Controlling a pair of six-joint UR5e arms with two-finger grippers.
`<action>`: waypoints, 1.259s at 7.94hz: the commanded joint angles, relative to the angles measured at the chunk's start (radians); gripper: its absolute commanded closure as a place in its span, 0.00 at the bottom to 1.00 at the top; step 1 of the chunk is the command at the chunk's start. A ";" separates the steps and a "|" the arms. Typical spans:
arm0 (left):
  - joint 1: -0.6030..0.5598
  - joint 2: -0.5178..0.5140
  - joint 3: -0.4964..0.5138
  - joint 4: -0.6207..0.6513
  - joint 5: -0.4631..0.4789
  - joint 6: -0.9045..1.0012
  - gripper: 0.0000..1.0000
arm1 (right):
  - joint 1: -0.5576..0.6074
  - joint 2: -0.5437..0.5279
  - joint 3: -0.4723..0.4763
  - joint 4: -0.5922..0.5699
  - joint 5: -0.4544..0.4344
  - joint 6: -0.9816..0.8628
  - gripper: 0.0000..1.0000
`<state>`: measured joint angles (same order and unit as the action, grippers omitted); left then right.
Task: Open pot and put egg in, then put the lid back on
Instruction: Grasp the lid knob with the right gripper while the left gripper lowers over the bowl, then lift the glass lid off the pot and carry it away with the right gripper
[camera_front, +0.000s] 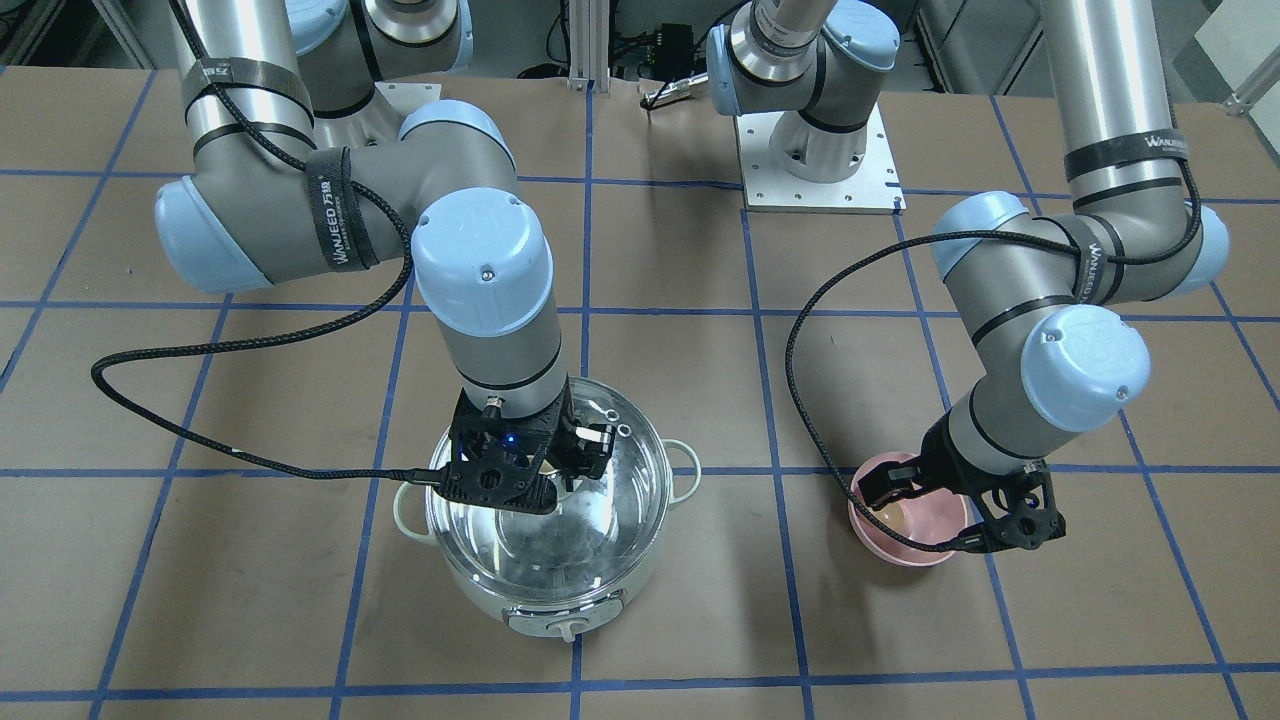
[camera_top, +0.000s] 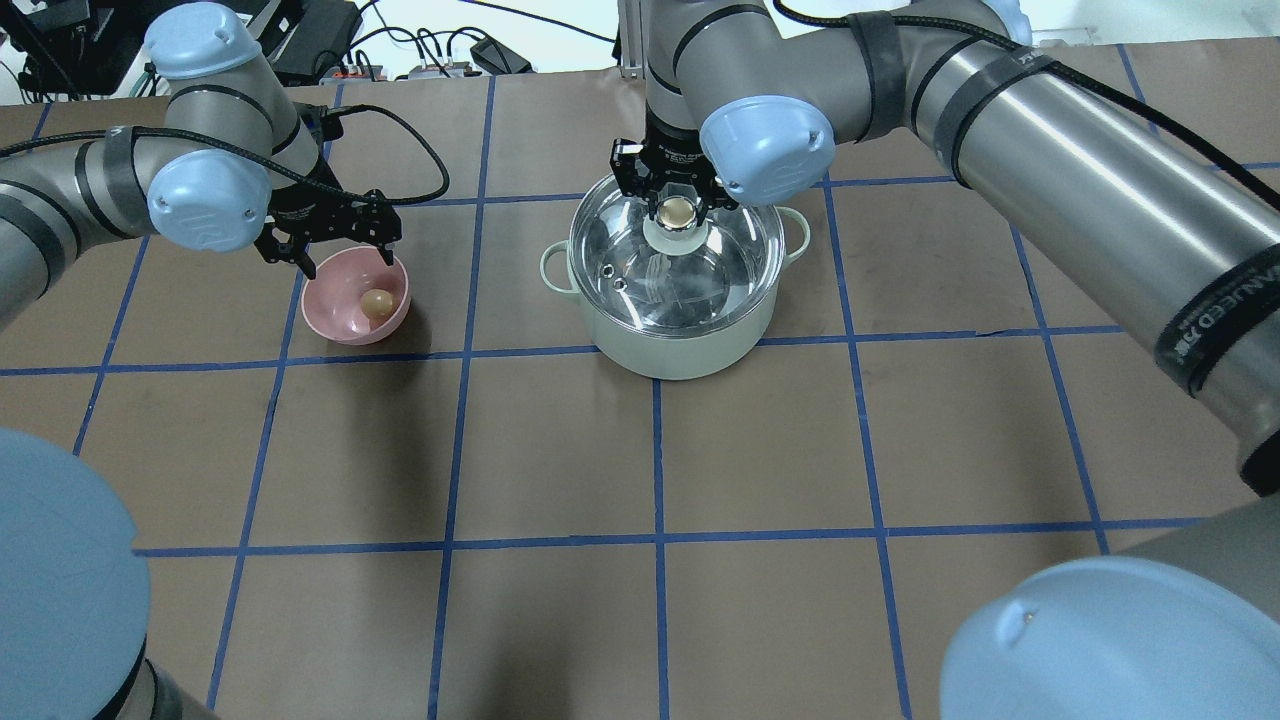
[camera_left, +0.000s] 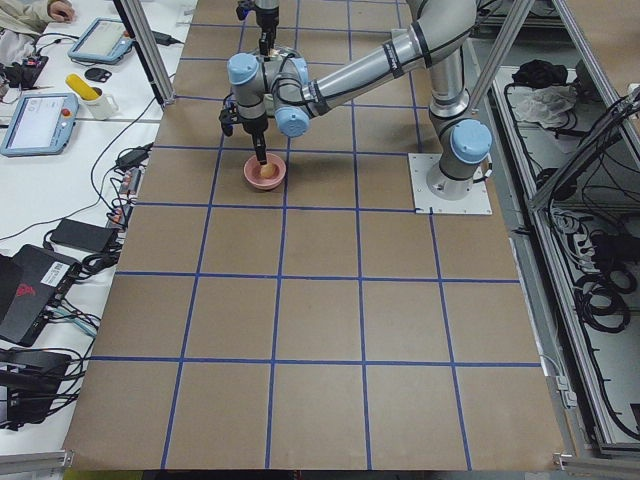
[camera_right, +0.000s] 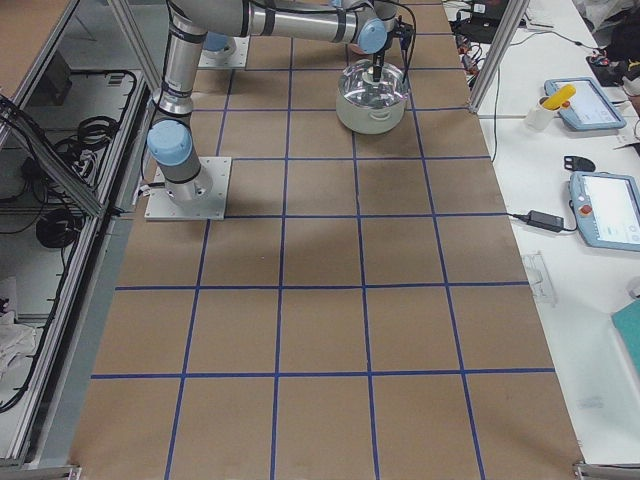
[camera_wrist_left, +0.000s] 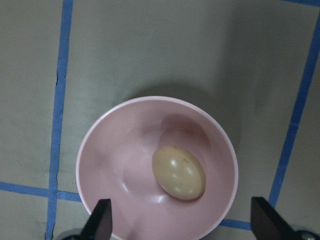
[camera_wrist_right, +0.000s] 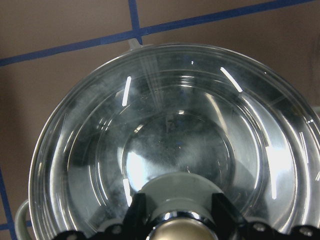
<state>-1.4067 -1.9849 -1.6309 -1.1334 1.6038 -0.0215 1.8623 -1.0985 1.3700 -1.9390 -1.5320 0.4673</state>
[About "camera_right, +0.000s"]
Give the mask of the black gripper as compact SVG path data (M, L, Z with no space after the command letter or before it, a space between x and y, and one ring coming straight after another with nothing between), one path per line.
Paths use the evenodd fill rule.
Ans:
M408 50L413 43L413 25L401 16L372 20L372 78L374 83L381 80L385 63L385 50L397 41L401 50Z

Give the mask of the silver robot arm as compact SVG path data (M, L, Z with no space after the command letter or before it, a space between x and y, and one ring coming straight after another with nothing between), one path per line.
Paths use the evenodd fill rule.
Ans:
M232 55L236 50L236 43L233 37L208 32L206 34L202 52L208 57L226 57Z
M208 34L354 44L376 63L394 39L410 45L415 38L414 25L402 21L396 1L170 1L167 6L162 83L153 99L158 116L146 143L176 204L203 200L213 186L190 128L192 91Z

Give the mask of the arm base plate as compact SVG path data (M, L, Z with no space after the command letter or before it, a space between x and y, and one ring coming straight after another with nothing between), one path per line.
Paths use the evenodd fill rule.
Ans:
M216 220L225 217L232 159L200 157L199 175L188 183L166 182L160 167L150 191L145 218L150 221Z
M198 64L199 69L244 69L248 59L250 39L209 32L205 38Z

